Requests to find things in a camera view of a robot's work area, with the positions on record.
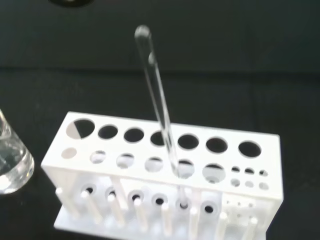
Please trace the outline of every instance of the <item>small hole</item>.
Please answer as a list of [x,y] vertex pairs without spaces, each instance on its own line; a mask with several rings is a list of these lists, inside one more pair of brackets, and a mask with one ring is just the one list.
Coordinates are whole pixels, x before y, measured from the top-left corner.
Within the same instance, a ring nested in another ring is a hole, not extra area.
[[74,147],[69,147],[61,153],[61,157],[64,159],[72,159],[77,154],[77,150]]
[[132,201],[135,201],[136,199],[140,199],[140,195],[139,194],[135,194],[132,196]]
[[150,140],[154,145],[157,145],[157,146],[165,145],[164,139],[162,138],[162,134],[160,131],[156,131],[154,134],[152,134]]
[[204,210],[206,213],[211,214],[211,213],[213,213],[214,208],[212,206],[208,205],[208,206],[205,206]]
[[178,139],[178,144],[183,149],[194,149],[199,145],[199,140],[194,136],[190,134],[182,135]]
[[158,157],[149,158],[144,164],[144,168],[150,173],[159,172],[163,166],[163,161]]
[[92,187],[87,187],[85,190],[86,190],[89,194],[92,194],[93,191],[94,191],[94,189],[93,189]]
[[231,180],[231,185],[237,188],[240,186],[240,181],[234,178]]
[[218,164],[208,164],[202,170],[205,180],[211,184],[220,183],[226,177],[224,168]]
[[266,190],[269,189],[269,186],[265,182],[260,182],[259,183],[259,188],[266,191]]
[[261,154],[261,148],[251,141],[242,142],[238,148],[243,155],[250,158],[258,157]]
[[118,129],[113,125],[107,125],[100,128],[98,136],[102,139],[112,139],[118,133]]
[[116,159],[116,165],[121,169],[127,169],[134,164],[134,160],[135,158],[132,154],[122,154]]
[[131,128],[124,134],[124,139],[130,143],[137,143],[144,138],[144,132],[139,128]]
[[84,139],[95,130],[95,124],[89,119],[75,120],[66,128],[66,134],[72,139]]
[[194,164],[187,159],[181,159],[178,163],[179,177],[182,179],[188,179],[195,173]]
[[240,168],[238,166],[234,166],[233,168],[231,168],[231,171],[235,172],[235,173],[239,173],[240,172]]
[[106,159],[106,153],[104,151],[98,150],[91,154],[90,161],[93,164],[100,164]]
[[248,187],[248,188],[253,188],[254,187],[254,183],[252,181],[246,181],[244,185],[246,187]]
[[264,177],[268,176],[268,173],[267,173],[266,170],[261,170],[261,171],[259,172],[259,174],[260,174],[260,176],[264,176]]
[[255,174],[255,171],[254,171],[252,168],[246,168],[246,169],[244,170],[244,172],[245,172],[246,174]]
[[162,198],[157,198],[156,200],[155,200],[155,203],[157,204],[157,205],[162,205],[162,204],[164,204],[164,200],[162,199]]
[[228,149],[227,143],[218,137],[210,138],[206,142],[206,147],[214,153],[223,153]]

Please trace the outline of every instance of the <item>white test tube rack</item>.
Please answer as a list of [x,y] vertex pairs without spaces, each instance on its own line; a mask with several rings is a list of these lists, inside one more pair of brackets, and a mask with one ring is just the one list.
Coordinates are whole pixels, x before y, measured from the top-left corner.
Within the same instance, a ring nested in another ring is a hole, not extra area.
[[158,122],[69,112],[41,164],[62,203],[55,228],[122,240],[265,240],[283,201],[279,136],[171,129],[182,178],[157,145]]

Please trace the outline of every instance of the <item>black surface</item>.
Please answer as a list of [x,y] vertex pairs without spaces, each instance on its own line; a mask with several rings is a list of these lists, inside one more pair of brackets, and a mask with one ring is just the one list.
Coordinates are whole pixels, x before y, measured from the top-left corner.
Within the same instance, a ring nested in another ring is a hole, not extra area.
[[139,69],[134,32],[147,24],[162,70],[319,72],[319,9],[318,0],[95,0],[72,9],[4,0],[0,66]]
[[[319,239],[319,76],[162,78],[172,122],[280,135],[284,202],[267,239]],[[0,71],[0,83],[0,108],[36,163],[26,186],[0,197],[0,238],[100,239],[53,228],[60,203],[40,163],[68,111],[155,120],[143,73],[15,69]]]

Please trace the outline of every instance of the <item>water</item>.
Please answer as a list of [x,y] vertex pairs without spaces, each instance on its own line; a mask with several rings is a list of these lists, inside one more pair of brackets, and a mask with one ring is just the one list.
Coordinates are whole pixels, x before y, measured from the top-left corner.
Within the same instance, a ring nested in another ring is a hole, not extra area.
[[0,194],[21,188],[34,172],[34,158],[0,111]]

